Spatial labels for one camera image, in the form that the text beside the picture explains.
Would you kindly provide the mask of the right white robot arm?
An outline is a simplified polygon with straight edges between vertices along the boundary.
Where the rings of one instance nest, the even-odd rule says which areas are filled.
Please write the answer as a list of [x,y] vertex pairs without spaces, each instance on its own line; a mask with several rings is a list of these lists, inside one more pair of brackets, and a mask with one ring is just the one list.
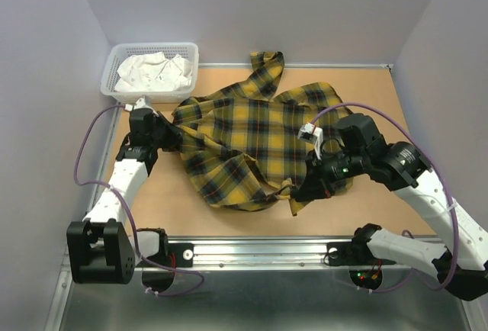
[[399,236],[368,223],[346,243],[328,247],[330,266],[370,265],[377,260],[407,265],[446,284],[461,300],[487,293],[487,232],[448,199],[430,161],[407,142],[387,143],[374,120],[352,114],[335,124],[339,151],[328,153],[321,128],[304,124],[298,138],[313,144],[303,184],[292,194],[297,202],[330,198],[347,178],[367,175],[412,207],[435,231],[440,243]]

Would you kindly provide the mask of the yellow plaid long sleeve shirt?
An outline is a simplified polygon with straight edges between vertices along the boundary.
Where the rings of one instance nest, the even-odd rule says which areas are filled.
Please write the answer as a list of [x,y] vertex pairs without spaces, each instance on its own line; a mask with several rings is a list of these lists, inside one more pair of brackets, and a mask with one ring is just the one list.
[[342,99],[326,82],[282,93],[280,52],[250,56],[252,74],[203,97],[190,97],[173,112],[182,131],[178,151],[196,192],[220,209],[260,211],[288,201],[297,214],[305,203],[291,192],[306,175],[313,145],[299,140],[299,129]]

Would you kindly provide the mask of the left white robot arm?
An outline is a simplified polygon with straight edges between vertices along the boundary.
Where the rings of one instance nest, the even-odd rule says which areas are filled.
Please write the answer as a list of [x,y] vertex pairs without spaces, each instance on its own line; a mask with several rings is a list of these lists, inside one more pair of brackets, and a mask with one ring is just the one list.
[[130,213],[143,183],[158,159],[158,151],[172,148],[181,134],[150,103],[140,98],[124,105],[129,133],[116,155],[108,182],[94,181],[103,191],[93,208],[66,231],[72,278],[77,284],[126,284],[140,262],[175,264],[163,229],[124,229],[134,222]]

